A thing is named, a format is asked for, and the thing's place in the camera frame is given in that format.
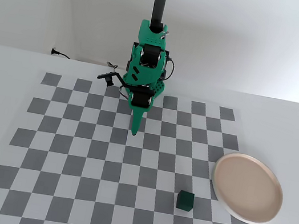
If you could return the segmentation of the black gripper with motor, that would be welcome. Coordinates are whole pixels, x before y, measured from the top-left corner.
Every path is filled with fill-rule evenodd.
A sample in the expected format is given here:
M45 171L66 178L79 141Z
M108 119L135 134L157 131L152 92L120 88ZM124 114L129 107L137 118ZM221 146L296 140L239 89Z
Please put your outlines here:
M142 122L143 114L151 109L155 92L147 86L125 86L128 90L128 104L132 110L133 119L131 125L132 135L136 135Z

